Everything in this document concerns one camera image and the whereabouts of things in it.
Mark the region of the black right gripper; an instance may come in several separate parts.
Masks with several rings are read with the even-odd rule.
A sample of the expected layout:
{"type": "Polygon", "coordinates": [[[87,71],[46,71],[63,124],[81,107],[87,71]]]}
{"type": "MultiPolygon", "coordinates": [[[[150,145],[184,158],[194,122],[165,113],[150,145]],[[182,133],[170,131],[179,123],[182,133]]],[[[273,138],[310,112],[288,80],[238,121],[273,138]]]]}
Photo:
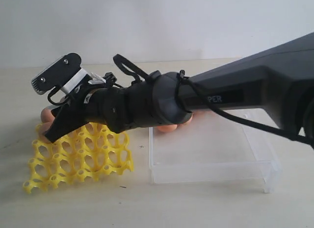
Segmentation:
{"type": "Polygon", "coordinates": [[[76,98],[68,98],[63,105],[52,110],[55,119],[45,136],[54,143],[87,123],[107,125],[107,96],[107,88],[96,88],[89,89],[76,98]]]}

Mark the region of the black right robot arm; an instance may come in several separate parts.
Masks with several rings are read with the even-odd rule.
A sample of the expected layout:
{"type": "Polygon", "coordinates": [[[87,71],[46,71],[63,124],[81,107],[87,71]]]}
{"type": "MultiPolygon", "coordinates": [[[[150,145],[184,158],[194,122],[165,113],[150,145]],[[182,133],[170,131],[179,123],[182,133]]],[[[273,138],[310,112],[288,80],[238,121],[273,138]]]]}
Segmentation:
{"type": "Polygon", "coordinates": [[[87,123],[120,133],[138,127],[179,125],[209,109],[233,122],[291,141],[314,144],[314,36],[308,34],[213,70],[188,77],[184,70],[150,74],[121,55],[115,65],[134,78],[81,79],[52,111],[44,136],[55,142],[87,123]]]}

